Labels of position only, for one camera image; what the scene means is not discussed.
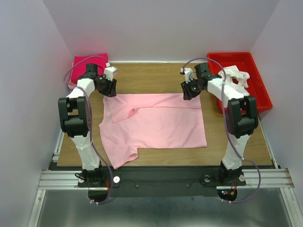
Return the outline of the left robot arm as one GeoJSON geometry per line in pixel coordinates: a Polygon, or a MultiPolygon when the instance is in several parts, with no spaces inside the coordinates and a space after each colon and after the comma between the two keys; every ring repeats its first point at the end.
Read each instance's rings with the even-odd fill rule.
{"type": "Polygon", "coordinates": [[[71,138],[82,161],[81,173],[76,173],[79,187],[101,187],[108,180],[102,170],[99,153],[92,139],[92,108],[89,96],[95,90],[107,97],[116,96],[116,67],[106,64],[102,74],[99,66],[93,63],[86,65],[86,71],[78,78],[71,93],[58,100],[61,130],[71,138]]]}

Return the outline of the light pink t-shirt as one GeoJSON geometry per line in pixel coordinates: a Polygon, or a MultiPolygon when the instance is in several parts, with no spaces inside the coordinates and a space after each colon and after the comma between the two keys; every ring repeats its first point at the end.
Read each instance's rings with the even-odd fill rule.
{"type": "Polygon", "coordinates": [[[182,94],[119,94],[104,97],[99,124],[105,153],[117,169],[138,158],[140,148],[207,146],[201,103],[182,94]]]}

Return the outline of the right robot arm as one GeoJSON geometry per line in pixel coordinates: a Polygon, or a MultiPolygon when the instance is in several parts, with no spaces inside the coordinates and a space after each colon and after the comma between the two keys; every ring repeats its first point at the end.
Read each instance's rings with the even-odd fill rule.
{"type": "Polygon", "coordinates": [[[206,183],[215,186],[229,185],[236,181],[244,182],[242,173],[243,154],[246,144],[258,127],[257,101],[253,96],[245,96],[228,83],[231,78],[226,69],[212,74],[207,63],[200,63],[193,69],[181,67],[180,74],[183,99],[191,100],[202,91],[216,96],[222,103],[224,127],[228,139],[225,155],[218,173],[205,174],[206,183]]]}

